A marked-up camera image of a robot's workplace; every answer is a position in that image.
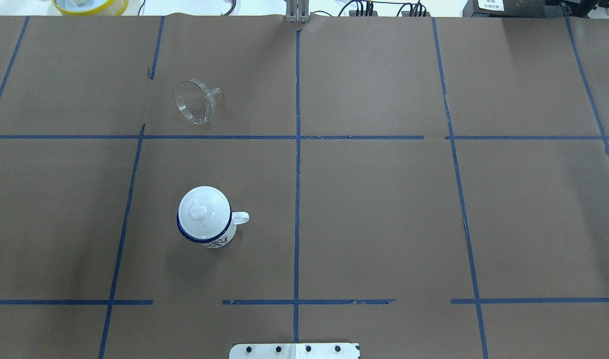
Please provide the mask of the white blue ceramic mug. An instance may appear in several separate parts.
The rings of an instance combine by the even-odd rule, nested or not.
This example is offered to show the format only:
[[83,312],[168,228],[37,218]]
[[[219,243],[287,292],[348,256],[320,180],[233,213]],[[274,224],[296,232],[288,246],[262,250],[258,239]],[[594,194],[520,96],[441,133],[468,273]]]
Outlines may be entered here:
[[194,236],[191,236],[183,227],[179,215],[176,216],[176,225],[179,230],[181,236],[185,239],[188,239],[190,242],[197,243],[203,245],[206,248],[220,248],[227,245],[236,233],[236,229],[238,225],[243,225],[250,220],[250,215],[247,212],[239,211],[231,214],[231,220],[222,230],[220,236],[218,238],[210,238],[210,239],[198,239]]

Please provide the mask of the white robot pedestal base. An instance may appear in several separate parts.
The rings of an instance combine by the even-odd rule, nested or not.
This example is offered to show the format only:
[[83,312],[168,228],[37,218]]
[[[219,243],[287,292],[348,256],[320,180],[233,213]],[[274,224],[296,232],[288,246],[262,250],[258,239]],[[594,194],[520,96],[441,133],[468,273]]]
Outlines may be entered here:
[[354,343],[254,343],[232,346],[230,359],[359,359]]

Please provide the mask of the brown paper table cover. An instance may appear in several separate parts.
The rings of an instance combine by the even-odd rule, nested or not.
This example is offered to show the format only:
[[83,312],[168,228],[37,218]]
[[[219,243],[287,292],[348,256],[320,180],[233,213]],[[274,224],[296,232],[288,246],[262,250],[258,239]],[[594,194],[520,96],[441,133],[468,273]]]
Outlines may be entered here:
[[609,20],[0,16],[0,359],[316,342],[609,359]]

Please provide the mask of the aluminium frame post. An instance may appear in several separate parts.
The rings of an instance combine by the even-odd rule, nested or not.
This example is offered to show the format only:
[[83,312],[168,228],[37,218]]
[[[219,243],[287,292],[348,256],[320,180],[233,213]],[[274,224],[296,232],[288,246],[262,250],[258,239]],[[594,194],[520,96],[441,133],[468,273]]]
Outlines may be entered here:
[[287,23],[309,22],[309,0],[285,0],[285,3]]

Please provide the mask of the black desktop box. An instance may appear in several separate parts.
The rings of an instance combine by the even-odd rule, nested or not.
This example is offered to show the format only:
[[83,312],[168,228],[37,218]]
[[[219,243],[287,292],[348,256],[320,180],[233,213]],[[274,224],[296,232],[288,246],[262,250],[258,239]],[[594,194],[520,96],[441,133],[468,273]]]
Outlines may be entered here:
[[467,0],[463,17],[544,18],[545,0]]

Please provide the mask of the white mug lid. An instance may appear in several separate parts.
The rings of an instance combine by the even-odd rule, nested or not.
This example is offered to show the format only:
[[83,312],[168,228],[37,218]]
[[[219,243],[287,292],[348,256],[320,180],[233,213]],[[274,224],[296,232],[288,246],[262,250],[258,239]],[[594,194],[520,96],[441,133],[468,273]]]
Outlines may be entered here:
[[179,203],[177,222],[191,239],[207,243],[220,238],[231,225],[232,209],[217,188],[199,186],[184,195]]

